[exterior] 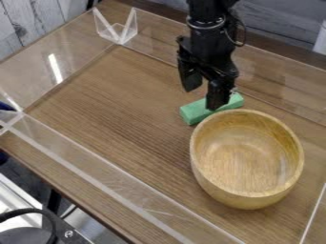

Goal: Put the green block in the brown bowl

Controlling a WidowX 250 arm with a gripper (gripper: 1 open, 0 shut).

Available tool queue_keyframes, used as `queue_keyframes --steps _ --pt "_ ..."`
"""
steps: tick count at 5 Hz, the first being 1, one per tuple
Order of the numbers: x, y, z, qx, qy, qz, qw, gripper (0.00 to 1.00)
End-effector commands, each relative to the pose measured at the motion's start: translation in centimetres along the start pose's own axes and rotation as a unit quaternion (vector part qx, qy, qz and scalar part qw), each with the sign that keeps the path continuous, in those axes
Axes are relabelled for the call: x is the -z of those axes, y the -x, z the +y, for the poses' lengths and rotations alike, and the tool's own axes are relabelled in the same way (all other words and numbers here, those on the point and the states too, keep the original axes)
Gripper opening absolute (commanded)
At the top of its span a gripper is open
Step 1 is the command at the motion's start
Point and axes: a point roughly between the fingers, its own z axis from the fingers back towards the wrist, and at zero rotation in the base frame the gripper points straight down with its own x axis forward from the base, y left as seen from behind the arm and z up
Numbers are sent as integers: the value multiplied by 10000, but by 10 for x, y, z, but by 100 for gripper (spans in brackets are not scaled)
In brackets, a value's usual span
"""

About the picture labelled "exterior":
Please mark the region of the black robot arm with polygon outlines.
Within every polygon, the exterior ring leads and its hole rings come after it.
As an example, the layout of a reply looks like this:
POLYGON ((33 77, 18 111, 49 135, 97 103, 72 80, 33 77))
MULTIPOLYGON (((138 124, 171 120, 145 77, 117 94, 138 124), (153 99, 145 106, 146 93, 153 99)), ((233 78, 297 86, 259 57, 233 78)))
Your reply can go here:
POLYGON ((231 60, 237 27, 243 24, 232 6, 239 0, 187 0, 189 35, 176 38, 176 62, 181 87, 187 92, 207 81, 205 108, 215 111, 231 100, 237 68, 231 60))

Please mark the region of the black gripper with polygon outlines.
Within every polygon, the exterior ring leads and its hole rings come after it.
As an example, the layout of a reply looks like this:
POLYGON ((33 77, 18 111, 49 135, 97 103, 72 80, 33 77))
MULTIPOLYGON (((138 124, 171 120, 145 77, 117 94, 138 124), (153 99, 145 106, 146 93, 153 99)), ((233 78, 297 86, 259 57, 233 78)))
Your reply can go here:
POLYGON ((187 92, 207 82, 205 108, 216 111, 229 102, 237 68, 231 60, 237 20, 229 15, 213 21, 199 21, 187 17, 189 35, 180 35, 177 42, 177 72, 181 87, 187 92))

